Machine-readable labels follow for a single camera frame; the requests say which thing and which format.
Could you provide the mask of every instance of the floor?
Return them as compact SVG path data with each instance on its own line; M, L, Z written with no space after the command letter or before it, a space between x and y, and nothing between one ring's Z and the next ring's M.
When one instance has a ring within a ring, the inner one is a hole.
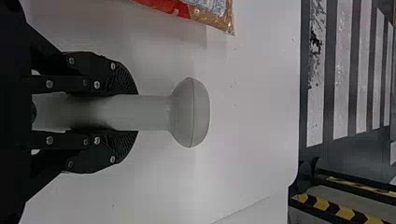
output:
M300 160L389 183L393 0L303 0Z

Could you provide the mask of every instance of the rounded knob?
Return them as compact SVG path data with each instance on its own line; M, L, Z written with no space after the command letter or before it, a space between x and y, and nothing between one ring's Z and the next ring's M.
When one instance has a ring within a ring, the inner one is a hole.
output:
M206 138L210 123L210 100L204 84L188 77L170 97L170 133L183 147L199 145Z

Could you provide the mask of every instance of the white cylindrical object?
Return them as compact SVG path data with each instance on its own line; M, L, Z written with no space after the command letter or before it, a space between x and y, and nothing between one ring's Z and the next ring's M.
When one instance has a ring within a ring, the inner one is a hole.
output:
M36 129L104 127L118 131L169 131L183 147L207 135L210 101L205 86L181 81L170 96L60 97L38 108Z
M89 101L69 97L71 128L101 126L119 131L168 131L171 102L168 97L115 95Z

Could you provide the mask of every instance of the snack bag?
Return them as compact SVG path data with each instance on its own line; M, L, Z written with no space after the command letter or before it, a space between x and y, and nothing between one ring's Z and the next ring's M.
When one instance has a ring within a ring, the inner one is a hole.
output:
M142 5L216 27L234 35L233 0L133 0Z

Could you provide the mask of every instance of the screw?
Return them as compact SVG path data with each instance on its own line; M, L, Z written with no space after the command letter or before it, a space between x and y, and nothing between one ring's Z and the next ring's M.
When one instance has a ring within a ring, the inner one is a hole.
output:
M52 87L53 87L53 81L47 80L47 82L46 82L46 87L47 87L47 89L52 89Z
M47 139L46 139L46 143L47 143L47 145L52 145L53 144L53 137L51 137L51 136L48 136L47 137Z
M90 144L90 139L86 138L84 139L84 141L82 142L82 144L84 144L84 146L87 146Z
M93 140L93 142L94 142L96 145L99 145L99 144L100 144L100 137L95 137L95 139Z
M94 86L97 90L99 90L99 88L100 88L100 82L99 82L99 81L93 82L93 86Z
M110 157L110 162L111 163L114 163L115 161L116 161L116 157L115 156Z
M116 70L116 64L115 63L111 63L110 64L110 68L111 68L111 70Z
M69 63L73 65L75 63L74 58L69 58Z
M74 163L73 163L72 161L69 161L69 162L67 163L67 167L69 167L69 168L72 168L73 165L74 165Z

